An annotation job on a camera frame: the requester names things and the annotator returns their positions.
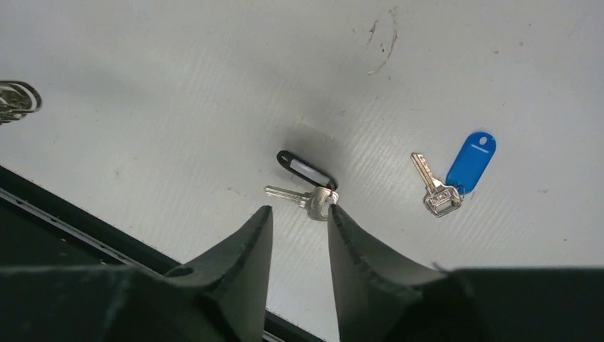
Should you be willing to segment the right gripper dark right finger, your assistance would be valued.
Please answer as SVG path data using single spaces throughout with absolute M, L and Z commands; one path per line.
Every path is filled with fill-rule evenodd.
M 431 269 L 330 207 L 342 341 L 601 341 L 601 268 Z

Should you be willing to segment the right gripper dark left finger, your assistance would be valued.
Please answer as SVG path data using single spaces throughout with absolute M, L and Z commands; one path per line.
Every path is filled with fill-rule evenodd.
M 102 264 L 1 208 L 3 341 L 260 341 L 272 250 L 263 206 L 231 236 L 159 275 Z

